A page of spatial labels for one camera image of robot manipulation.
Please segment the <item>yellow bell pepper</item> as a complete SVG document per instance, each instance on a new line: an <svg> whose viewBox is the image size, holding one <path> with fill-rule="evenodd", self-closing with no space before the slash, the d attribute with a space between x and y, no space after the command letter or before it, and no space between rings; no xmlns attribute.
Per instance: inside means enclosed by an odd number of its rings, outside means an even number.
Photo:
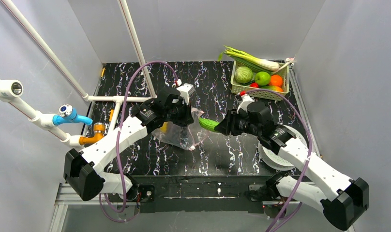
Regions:
<svg viewBox="0 0 391 232"><path fill-rule="evenodd" d="M168 122L164 122L163 125L160 127L160 131L161 131L162 133L167 133L167 131L168 131L168 125L169 125Z"/></svg>

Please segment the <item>green cucumber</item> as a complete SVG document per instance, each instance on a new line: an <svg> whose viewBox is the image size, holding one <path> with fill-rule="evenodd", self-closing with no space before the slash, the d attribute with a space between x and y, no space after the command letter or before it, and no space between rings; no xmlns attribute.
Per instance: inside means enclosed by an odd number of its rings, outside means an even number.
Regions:
<svg viewBox="0 0 391 232"><path fill-rule="evenodd" d="M200 127L211 132L217 132L215 127L219 125L219 122L207 118L201 118L201 117L198 119L198 122L200 124Z"/></svg>

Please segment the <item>clear zip top bag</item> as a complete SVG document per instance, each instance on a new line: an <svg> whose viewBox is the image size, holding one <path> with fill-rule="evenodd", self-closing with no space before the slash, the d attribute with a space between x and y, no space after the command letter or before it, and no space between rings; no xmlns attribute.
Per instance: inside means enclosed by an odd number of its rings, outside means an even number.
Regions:
<svg viewBox="0 0 391 232"><path fill-rule="evenodd" d="M208 138L210 131L200 126L198 120L204 111L197 108L191 110L194 123L186 127L180 127L172 122L165 122L162 127L151 134L160 142L170 144L184 150L194 150L196 146Z"/></svg>

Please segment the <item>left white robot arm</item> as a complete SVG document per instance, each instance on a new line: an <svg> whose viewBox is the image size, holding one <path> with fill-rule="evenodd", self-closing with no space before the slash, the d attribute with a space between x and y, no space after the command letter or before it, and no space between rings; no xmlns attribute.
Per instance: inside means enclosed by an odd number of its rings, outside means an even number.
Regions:
<svg viewBox="0 0 391 232"><path fill-rule="evenodd" d="M94 144L65 155L64 179L83 201L99 194L126 194L133 186L123 173L105 172L105 167L133 143L145 138L165 122L185 127L194 122L190 96L195 88L183 84L178 88L164 87L155 98L132 108L119 127Z"/></svg>

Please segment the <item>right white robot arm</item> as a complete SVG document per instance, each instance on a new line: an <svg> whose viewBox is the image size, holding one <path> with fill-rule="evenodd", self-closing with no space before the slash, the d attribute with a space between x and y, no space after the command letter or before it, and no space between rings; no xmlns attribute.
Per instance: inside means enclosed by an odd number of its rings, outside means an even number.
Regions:
<svg viewBox="0 0 391 232"><path fill-rule="evenodd" d="M369 207L369 185L364 179L353 179L328 165L290 128L275 124L269 108L261 102L228 110L213 131L254 135L266 151L299 169L315 185L299 184L293 198L321 211L340 230L348 229Z"/></svg>

